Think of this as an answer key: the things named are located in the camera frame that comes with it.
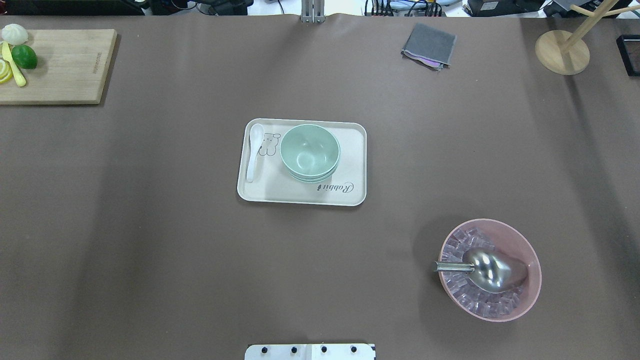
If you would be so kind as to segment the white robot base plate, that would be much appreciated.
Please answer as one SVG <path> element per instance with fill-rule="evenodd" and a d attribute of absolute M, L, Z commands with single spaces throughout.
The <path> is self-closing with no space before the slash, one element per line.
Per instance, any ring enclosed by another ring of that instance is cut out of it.
<path fill-rule="evenodd" d="M 245 360 L 375 360 L 374 344 L 365 342 L 330 342 L 297 344 L 252 344 Z"/>

